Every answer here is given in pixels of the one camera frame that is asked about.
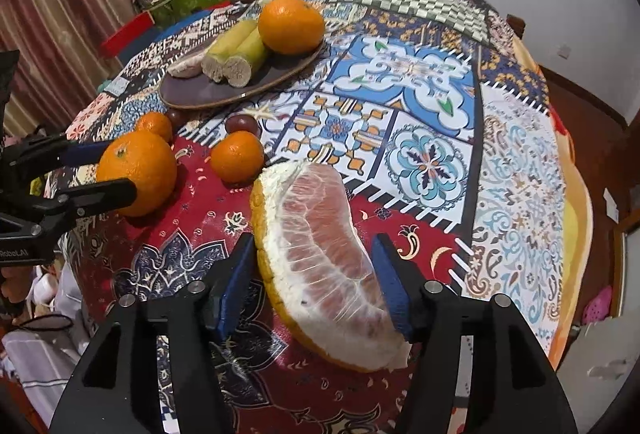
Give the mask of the striped brown curtain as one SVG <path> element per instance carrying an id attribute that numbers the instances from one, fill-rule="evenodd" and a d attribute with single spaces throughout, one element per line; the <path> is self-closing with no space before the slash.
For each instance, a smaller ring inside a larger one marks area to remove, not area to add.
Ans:
<path id="1" fill-rule="evenodd" d="M 119 72 L 118 60 L 100 46 L 132 18 L 130 0 L 1 0 L 2 50 L 20 53 L 6 131 L 67 128 Z"/>

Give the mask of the dark red grape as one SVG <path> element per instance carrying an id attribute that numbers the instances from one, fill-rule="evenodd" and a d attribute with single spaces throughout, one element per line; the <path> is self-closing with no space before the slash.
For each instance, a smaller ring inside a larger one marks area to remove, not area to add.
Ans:
<path id="1" fill-rule="evenodd" d="M 226 122 L 224 122 L 224 128 L 226 129 L 226 132 L 228 134 L 240 131 L 249 132 L 256 137 L 259 137 L 260 134 L 262 134 L 257 121 L 249 114 L 243 113 L 230 116 L 230 118 L 228 118 Z"/>

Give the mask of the small pomelo slice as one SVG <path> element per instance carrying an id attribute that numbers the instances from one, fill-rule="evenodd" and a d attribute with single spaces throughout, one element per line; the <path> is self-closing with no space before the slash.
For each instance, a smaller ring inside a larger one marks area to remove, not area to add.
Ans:
<path id="1" fill-rule="evenodd" d="M 190 53 L 175 61 L 167 68 L 167 73 L 173 78 L 190 79 L 202 73 L 202 62 L 206 56 L 206 50 Z"/>

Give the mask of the small tangerine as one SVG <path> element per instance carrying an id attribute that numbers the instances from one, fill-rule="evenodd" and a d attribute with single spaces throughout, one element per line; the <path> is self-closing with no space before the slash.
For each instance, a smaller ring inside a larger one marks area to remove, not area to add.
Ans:
<path id="1" fill-rule="evenodd" d="M 171 142 L 174 137 L 174 127 L 171 120 L 166 114 L 157 111 L 148 112 L 140 116 L 134 129 L 160 136 L 165 142 Z"/>
<path id="2" fill-rule="evenodd" d="M 228 134 L 212 149 L 209 164 L 226 184 L 239 185 L 254 180 L 265 163 L 264 148 L 248 131 Z"/>

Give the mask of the large orange with sticker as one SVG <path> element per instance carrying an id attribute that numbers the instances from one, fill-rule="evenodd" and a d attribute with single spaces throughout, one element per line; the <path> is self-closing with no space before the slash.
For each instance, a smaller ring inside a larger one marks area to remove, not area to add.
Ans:
<path id="1" fill-rule="evenodd" d="M 272 0 L 258 18 L 262 42 L 280 55 L 310 53 L 321 44 L 325 30 L 320 12 L 303 0 Z"/>

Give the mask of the pomelo wedge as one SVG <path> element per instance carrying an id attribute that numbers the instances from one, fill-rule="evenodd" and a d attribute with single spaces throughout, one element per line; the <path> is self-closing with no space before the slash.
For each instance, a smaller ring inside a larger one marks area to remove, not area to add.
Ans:
<path id="1" fill-rule="evenodd" d="M 326 164 L 268 166 L 250 193 L 258 268 L 288 331 L 332 364 L 362 372 L 408 366 L 342 176 Z"/>

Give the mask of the patchwork patterned bedspread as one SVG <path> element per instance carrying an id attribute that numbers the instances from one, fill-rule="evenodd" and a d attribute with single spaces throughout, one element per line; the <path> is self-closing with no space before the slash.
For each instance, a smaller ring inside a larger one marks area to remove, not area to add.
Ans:
<path id="1" fill-rule="evenodd" d="M 129 61 L 142 79 L 104 94 L 68 132 L 85 142 L 129 133 L 163 111 L 160 81 L 192 48 L 272 0 L 213 12 Z M 283 84 L 190 116 L 172 150 L 178 177 L 155 213 L 82 220 L 61 241 L 87 324 L 122 295 L 170 295 L 252 232 L 250 193 L 268 166 L 326 164 L 342 176 L 364 246 L 389 235 L 401 258 L 466 298 L 503 293 L 552 364 L 566 344 L 589 243 L 576 213 L 588 202 L 546 81 L 522 42 L 484 0 L 303 0 L 326 24 L 324 50 Z M 260 126 L 262 170 L 224 183 L 212 149 L 224 122 Z"/>

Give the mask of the red long box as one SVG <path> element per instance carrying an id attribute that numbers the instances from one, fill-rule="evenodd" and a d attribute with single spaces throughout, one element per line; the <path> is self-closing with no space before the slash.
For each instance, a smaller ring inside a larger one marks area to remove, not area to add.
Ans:
<path id="1" fill-rule="evenodd" d="M 140 12 L 116 30 L 100 45 L 100 53 L 105 58 L 114 58 L 134 40 L 144 35 L 154 26 L 154 20 L 148 12 Z"/>

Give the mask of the wall power outlet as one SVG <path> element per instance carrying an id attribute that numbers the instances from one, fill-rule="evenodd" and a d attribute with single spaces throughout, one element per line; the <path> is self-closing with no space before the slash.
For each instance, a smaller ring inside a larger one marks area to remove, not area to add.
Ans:
<path id="1" fill-rule="evenodd" d="M 571 51 L 570 46 L 563 44 L 558 48 L 558 55 L 563 59 L 568 59 Z"/>

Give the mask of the small tangerine right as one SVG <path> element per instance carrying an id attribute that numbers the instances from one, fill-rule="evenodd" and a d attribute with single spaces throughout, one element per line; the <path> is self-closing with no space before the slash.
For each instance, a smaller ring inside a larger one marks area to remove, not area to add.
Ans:
<path id="1" fill-rule="evenodd" d="M 209 164 L 226 184 L 239 185 L 254 180 L 265 163 L 264 148 L 248 131 L 228 134 L 212 149 Z"/>

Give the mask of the small tangerine left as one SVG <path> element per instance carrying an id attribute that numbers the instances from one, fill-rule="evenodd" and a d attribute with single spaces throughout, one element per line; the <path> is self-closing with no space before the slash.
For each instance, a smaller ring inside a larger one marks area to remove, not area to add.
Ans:
<path id="1" fill-rule="evenodd" d="M 166 114 L 157 111 L 148 112 L 140 116 L 134 129 L 160 136 L 165 142 L 171 142 L 174 137 L 174 127 L 171 120 Z"/>

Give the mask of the purple round plate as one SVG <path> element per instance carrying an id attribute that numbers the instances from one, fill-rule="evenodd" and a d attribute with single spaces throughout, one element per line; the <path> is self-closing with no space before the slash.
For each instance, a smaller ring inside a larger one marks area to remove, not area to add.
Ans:
<path id="1" fill-rule="evenodd" d="M 205 66 L 197 76 L 177 78 L 166 73 L 160 81 L 160 99 L 169 108 L 213 109 L 240 102 L 292 79 L 308 67 L 322 51 L 323 43 L 311 52 L 288 56 L 270 50 L 255 28 L 230 54 L 217 71 L 207 74 Z"/>

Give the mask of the yellow sugarcane piece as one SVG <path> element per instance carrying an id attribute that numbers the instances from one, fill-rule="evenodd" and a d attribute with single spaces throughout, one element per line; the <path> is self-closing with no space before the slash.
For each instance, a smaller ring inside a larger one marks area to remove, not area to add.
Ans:
<path id="1" fill-rule="evenodd" d="M 216 83 L 221 82 L 224 76 L 222 74 L 224 64 L 256 28 L 257 21 L 255 19 L 245 19 L 218 35 L 203 56 L 202 72 L 210 80 Z"/>
<path id="2" fill-rule="evenodd" d="M 238 47 L 226 61 L 222 74 L 229 85 L 235 88 L 246 87 L 258 72 L 268 56 L 268 50 L 262 42 L 258 28 Z"/>

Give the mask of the pink slipper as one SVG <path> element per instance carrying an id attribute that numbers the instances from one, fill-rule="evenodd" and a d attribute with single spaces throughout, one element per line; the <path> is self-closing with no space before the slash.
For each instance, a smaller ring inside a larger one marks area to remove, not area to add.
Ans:
<path id="1" fill-rule="evenodd" d="M 592 298 L 582 311 L 582 324 L 594 324 L 605 320 L 610 314 L 612 296 L 612 286 L 606 286 Z"/>

